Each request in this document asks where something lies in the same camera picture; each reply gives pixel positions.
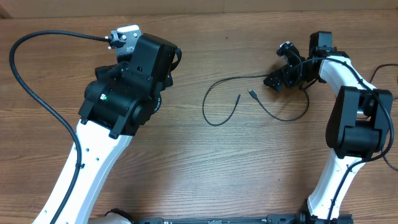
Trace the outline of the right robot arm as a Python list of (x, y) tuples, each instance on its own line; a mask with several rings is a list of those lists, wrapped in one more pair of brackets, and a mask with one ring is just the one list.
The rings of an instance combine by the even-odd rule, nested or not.
[(303, 82), (321, 82), (336, 96), (325, 133), (330, 151), (320, 180), (303, 209), (292, 218), (283, 215), (281, 222), (352, 223), (351, 215), (340, 215), (340, 205), (360, 168), (384, 157), (392, 146), (392, 94), (356, 71), (348, 54), (333, 46), (331, 32), (310, 35), (308, 57), (289, 41), (276, 54), (287, 63), (266, 75), (266, 86), (281, 91)]

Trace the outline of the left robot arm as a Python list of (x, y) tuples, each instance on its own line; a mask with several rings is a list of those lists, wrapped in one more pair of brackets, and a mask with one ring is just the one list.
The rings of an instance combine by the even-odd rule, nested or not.
[(66, 203), (67, 178), (78, 164), (72, 148), (35, 223), (87, 223), (114, 163), (139, 126), (159, 109), (161, 91), (172, 86), (171, 71), (182, 56), (173, 43), (137, 31), (113, 31), (110, 47), (117, 64), (98, 67), (85, 90), (76, 135), (81, 146), (80, 172)]

